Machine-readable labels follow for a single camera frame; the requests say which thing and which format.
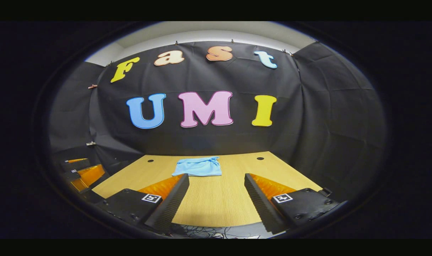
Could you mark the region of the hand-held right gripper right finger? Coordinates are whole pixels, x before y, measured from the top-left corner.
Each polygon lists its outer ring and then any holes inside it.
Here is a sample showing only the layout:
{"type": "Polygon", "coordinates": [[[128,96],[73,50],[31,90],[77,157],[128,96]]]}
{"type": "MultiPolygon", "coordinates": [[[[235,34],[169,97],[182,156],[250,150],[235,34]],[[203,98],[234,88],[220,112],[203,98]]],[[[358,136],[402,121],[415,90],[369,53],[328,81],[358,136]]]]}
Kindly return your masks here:
{"type": "Polygon", "coordinates": [[[303,235],[330,222],[333,214],[345,207],[323,191],[295,190],[252,173],[245,174],[244,186],[266,231],[303,235]]]}

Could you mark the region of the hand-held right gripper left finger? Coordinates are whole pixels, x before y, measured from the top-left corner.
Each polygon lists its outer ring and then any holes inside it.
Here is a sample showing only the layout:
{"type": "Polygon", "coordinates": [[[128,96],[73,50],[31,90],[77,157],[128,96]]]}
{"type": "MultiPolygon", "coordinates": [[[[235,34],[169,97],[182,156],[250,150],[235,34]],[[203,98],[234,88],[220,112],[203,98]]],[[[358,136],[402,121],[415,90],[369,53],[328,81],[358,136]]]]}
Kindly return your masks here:
{"type": "Polygon", "coordinates": [[[96,206],[132,227],[169,234],[189,183],[189,175],[181,174],[138,191],[124,188],[96,206]]]}

